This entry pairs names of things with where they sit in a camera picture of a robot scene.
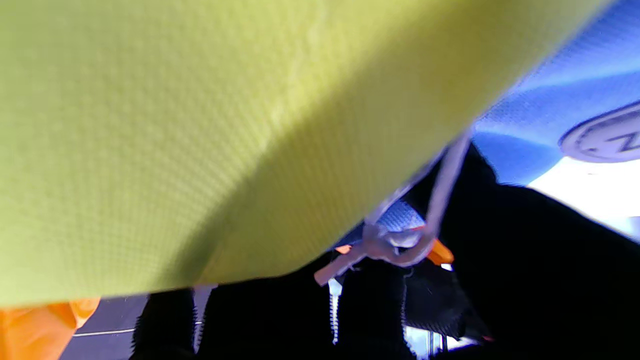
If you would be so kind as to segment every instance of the yellow-green fabric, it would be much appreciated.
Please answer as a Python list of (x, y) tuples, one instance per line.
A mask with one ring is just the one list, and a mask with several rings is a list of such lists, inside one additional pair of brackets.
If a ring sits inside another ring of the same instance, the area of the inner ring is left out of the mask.
[(0, 1), (0, 305), (294, 270), (606, 2)]

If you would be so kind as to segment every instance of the white cord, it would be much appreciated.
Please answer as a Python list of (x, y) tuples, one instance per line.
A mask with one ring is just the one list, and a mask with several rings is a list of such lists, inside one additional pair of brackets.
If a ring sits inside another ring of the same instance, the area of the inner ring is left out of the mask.
[(332, 277), (344, 273), (364, 257), (384, 260), (400, 267), (409, 267), (422, 261), (431, 252), (433, 240), (440, 233), (440, 225), (467, 154), (470, 137), (470, 130), (465, 131), (451, 144), (442, 158), (436, 183), (429, 199), (429, 208), (426, 214), (427, 225), (423, 228), (422, 236), (415, 246), (399, 254), (395, 246), (384, 240), (387, 232), (375, 224), (367, 222), (362, 233), (362, 242), (354, 245), (347, 254), (340, 255), (329, 265), (318, 270), (314, 274), (317, 283), (324, 286)]

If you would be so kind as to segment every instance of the gray floor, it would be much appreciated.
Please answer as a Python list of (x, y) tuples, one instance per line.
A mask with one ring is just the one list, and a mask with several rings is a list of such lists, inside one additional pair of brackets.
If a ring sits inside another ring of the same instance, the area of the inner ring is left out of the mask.
[[(210, 288), (196, 289), (198, 321)], [(124, 360), (131, 355), (131, 335), (146, 295), (102, 299), (95, 314), (76, 332), (60, 360)]]

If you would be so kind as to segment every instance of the white line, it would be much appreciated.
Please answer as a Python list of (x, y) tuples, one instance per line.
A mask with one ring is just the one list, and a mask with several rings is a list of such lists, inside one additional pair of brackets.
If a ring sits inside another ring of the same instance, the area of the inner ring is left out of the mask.
[(123, 334), (125, 332), (132, 332), (134, 329), (124, 329), (124, 330), (112, 330), (112, 331), (99, 331), (99, 332), (84, 332), (82, 334), (74, 334), (74, 338), (81, 338), (83, 336), (93, 336), (93, 335), (110, 335), (110, 334)]

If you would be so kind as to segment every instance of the white circular logo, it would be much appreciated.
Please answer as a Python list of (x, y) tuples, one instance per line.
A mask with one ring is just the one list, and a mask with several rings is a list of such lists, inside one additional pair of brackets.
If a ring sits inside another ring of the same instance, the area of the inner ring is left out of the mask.
[(579, 124), (560, 139), (560, 148), (590, 163), (640, 159), (640, 103)]

